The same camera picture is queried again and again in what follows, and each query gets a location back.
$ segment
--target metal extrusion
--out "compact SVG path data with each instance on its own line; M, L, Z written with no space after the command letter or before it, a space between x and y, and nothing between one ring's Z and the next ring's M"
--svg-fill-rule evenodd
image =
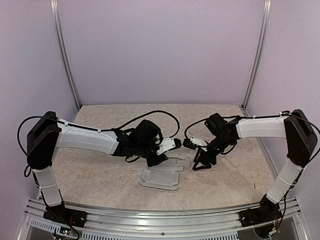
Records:
M76 84L75 84L75 81L74 81L74 78L73 78L73 75L71 72L69 59L67 56L67 50L66 50L64 35L63 35L63 31L62 31L62 26L61 26L60 14L59 14L58 0L50 0L50 6L51 6L51 11L52 11L55 34L56 34L57 43L59 46L61 60L63 63L65 74L66 74L66 79L67 79L68 85L69 85L71 93L72 93L72 98L73 98L74 104L75 104L77 110L79 111L82 104L81 104L80 97L79 97L79 94L78 94L78 91L76 88Z
M245 97L244 97L244 100L242 103L242 107L244 109L247 108L250 97L252 95L252 91L253 91L254 84L255 84L258 70L259 70L260 61L262 58L262 53L264 50L267 29L268 29L268 23L269 23L269 18L270 18L271 1L272 0L265 0L264 1L264 8L263 8L263 14L262 14L262 22L261 22L261 27L260 27L258 45L257 45L256 52L255 52L253 67L252 67L252 70L250 73L249 84L246 89Z
M250 229L242 227L238 213L247 208L255 208L259 203L240 206L222 207L203 210L176 211L144 211L127 210L108 207L94 207L66 202L71 209L88 213L84 228L75 227L80 234L115 236L118 239L205 239L207 236L234 233ZM30 199L24 212L24 224L27 227L32 219L46 221L50 226L65 227L65 225L43 219L46 209L43 201ZM286 203L284 218L300 216L300 208L295 198ZM18 240L25 239L23 234Z

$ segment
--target purple wall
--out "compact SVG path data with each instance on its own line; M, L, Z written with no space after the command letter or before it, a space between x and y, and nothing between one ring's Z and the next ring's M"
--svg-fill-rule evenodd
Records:
M48 110L71 120L76 114L62 67L50 1L0 3L0 232L13 239L29 197L32 177L23 177L27 160L17 144L17 128L31 115ZM23 145L34 122L21 132Z
M240 104L263 0L59 1L83 104Z
M320 1L273 0L263 56L248 112L276 114L302 109L320 127ZM286 160L281 139L264 143L278 171ZM320 234L320 157L295 189L312 240Z

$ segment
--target marble floor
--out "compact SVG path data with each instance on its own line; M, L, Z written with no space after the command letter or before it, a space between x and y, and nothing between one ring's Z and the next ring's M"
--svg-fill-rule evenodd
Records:
M184 129L197 120L214 113L242 114L237 105L84 105L74 122L95 128L115 128L152 110L168 111L179 119L181 129L177 137L182 141ZM156 123L165 137L176 131L175 121L167 115L156 113L147 119ZM213 139L203 123L189 132L196 138ZM174 153L193 159L196 151L181 147ZM123 157L71 148L60 149L53 162L65 201L118 209L194 210L249 204L258 202L274 181L254 138L239 140L232 152L218 156L217 164L211 169L192 171L190 167L179 172L179 188L175 191L142 187L139 181L146 166L144 159L126 163Z

